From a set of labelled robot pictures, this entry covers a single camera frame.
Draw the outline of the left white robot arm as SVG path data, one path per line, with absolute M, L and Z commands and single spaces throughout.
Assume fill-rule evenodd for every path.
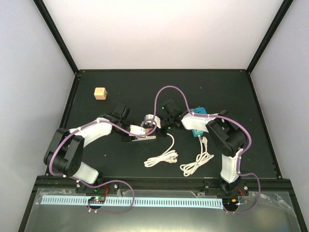
M 111 134 L 113 125 L 116 126 L 117 133 L 125 135 L 124 131 L 129 130 L 130 122 L 126 119 L 129 112 L 130 108 L 119 104 L 114 111 L 102 114 L 83 126 L 69 130 L 57 129 L 43 159 L 49 173 L 83 181 L 93 193 L 100 192 L 104 182 L 99 178 L 96 169 L 82 161 L 84 148 L 95 140 Z

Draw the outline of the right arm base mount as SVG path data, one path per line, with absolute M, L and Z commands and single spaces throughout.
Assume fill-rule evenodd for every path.
M 233 183 L 229 184 L 222 178 L 206 179 L 204 181 L 205 193 L 216 196 L 239 196 L 240 190 L 244 190 L 246 182 L 240 177 Z

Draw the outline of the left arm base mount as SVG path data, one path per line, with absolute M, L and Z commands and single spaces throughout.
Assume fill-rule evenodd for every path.
M 118 189 L 120 182 L 117 180 L 107 180 L 103 176 L 99 176 L 93 184 L 87 183 L 86 185 L 81 181 L 76 185 L 76 193 L 85 195 L 107 195 L 110 191 Z

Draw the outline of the white power strip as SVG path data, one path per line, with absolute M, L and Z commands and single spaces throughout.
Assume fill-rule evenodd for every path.
M 146 141 L 146 140 L 153 140 L 156 139 L 155 135 L 150 135 L 150 136 L 144 136 L 144 137 L 133 137 L 133 139 L 131 140 L 132 142 L 136 142 L 136 141 Z

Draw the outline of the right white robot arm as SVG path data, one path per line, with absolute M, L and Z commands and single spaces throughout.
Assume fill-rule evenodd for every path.
M 202 107 L 181 111 L 172 99 L 161 104 L 161 108 L 167 115 L 160 119 L 162 129 L 174 127 L 210 135 L 222 154 L 220 191 L 225 195 L 232 194 L 240 177 L 241 156 L 252 144 L 248 131 L 227 110 L 216 114 L 207 114 Z

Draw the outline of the large orange cube adapter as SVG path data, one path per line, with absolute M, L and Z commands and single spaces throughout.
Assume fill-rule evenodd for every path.
M 107 89 L 105 87 L 96 87 L 94 90 L 94 97 L 98 101 L 106 100 L 108 96 Z

